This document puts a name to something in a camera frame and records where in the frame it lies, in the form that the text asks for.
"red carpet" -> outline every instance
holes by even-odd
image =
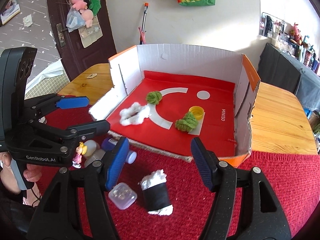
[[[47,116],[48,124],[66,128],[69,125],[90,121],[87,108],[57,110]],[[99,143],[104,136],[97,138]],[[194,240],[197,239],[207,219],[214,194],[202,184],[194,162],[137,151],[136,161],[125,164],[119,182],[127,183],[138,194],[137,201],[127,210],[119,210],[108,200],[116,228],[122,240]],[[307,221],[320,197],[320,158],[318,155],[289,155],[252,152],[252,156],[241,164],[241,169],[258,166],[269,179],[287,216],[292,235]],[[173,204],[169,217],[148,215],[143,208],[143,196],[138,182],[143,176],[164,169],[167,187]],[[45,167],[38,184],[42,193],[55,175],[57,168]],[[229,234],[236,231],[240,210],[241,192],[237,191],[234,217]],[[90,235],[85,219],[84,195],[80,194],[81,215],[85,234]]]

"finger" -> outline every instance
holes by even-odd
[[[34,176],[36,176],[37,174],[41,173],[41,166],[37,166],[36,168],[34,168],[33,170],[25,170],[23,172],[23,176],[26,179],[30,179]]]
[[[29,171],[32,171],[32,170],[35,170],[35,169],[42,169],[42,166],[39,166],[39,165],[34,165],[34,164],[27,164],[27,169],[29,170]]]
[[[40,173],[36,174],[35,176],[31,177],[30,179],[27,179],[27,181],[37,182],[41,178],[41,175],[42,175],[42,173],[40,172]]]
[[[0,160],[5,166],[9,167],[11,163],[11,155],[8,152],[0,153]]]

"human hand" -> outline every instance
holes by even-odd
[[[11,155],[8,152],[0,153],[0,160],[3,163],[3,170],[0,174],[2,184],[9,191],[18,194],[20,189],[10,167]],[[27,181],[37,182],[41,178],[41,169],[42,166],[27,164],[27,169],[23,172],[23,176]]]

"door handle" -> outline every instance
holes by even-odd
[[[62,24],[61,23],[58,23],[56,25],[56,28],[57,28],[57,33],[58,33],[58,37],[59,37],[60,47],[63,47],[63,46],[66,45],[66,41],[64,39],[63,32],[68,30],[68,28],[62,29]]]

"star-patterned wallpaper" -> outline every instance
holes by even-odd
[[[56,48],[46,0],[18,0],[20,13],[0,27],[0,54],[4,49],[21,46],[36,47],[36,59],[28,78],[30,82],[49,64],[60,59]],[[31,14],[33,24],[25,27],[23,18]]]

